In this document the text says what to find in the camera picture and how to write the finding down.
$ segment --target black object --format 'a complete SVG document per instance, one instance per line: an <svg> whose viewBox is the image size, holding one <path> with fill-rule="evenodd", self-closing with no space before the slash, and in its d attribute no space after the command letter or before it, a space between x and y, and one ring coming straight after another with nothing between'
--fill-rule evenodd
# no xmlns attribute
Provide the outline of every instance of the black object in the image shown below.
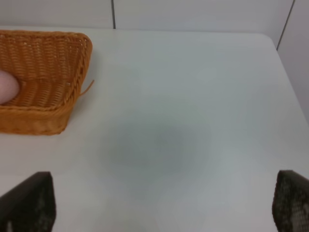
<svg viewBox="0 0 309 232"><path fill-rule="evenodd" d="M279 171L272 215L279 232L309 232L309 180Z"/></svg>
<svg viewBox="0 0 309 232"><path fill-rule="evenodd" d="M51 232L55 219L49 172L34 174L0 197L0 232Z"/></svg>

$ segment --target wicker basket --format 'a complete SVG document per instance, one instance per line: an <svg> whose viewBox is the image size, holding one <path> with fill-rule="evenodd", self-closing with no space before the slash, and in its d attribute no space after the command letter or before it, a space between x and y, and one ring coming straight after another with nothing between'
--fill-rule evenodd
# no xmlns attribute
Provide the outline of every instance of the wicker basket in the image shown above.
<svg viewBox="0 0 309 232"><path fill-rule="evenodd" d="M81 95L91 52L81 33L0 30L0 70L21 87L0 106L0 132L61 133Z"/></svg>

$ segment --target basket rim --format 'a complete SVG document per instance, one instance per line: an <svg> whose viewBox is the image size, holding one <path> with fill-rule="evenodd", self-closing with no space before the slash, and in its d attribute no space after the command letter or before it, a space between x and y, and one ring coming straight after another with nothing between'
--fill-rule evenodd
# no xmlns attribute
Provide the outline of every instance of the basket rim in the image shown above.
<svg viewBox="0 0 309 232"><path fill-rule="evenodd" d="M72 84L68 91L65 93L63 100L54 106L49 107L40 107L40 106L6 106L0 105L0 114L27 114L27 115L37 115L43 116L48 113L50 115L53 112L53 115L62 115L72 110L75 102L77 101L79 94L81 92L81 86L85 79L90 57L92 53L92 42L90 38L80 32L63 32L63 31L28 31L28 30L0 30L0 36L23 36L23 37L77 37L80 38L82 43L82 54L79 58L79 69L77 70L76 75L72 79ZM84 74L80 75L79 71L84 70Z"/></svg>

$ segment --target white tabletop surface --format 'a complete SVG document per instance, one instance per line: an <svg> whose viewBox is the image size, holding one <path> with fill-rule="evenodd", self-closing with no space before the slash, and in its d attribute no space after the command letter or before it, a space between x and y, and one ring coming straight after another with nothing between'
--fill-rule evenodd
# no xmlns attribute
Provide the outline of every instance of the white tabletop surface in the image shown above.
<svg viewBox="0 0 309 232"><path fill-rule="evenodd" d="M95 84L62 134L0 134L0 194L51 171L55 232L276 231L277 172L309 176L309 128L268 37L19 29L87 34Z"/></svg>

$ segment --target egg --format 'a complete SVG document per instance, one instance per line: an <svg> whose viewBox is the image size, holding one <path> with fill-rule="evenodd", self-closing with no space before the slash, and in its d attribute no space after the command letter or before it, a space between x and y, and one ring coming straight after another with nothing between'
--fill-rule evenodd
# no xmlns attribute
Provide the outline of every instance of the egg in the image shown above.
<svg viewBox="0 0 309 232"><path fill-rule="evenodd" d="M19 83L16 78L8 72L0 70L0 104L9 102L16 97L19 89Z"/></svg>

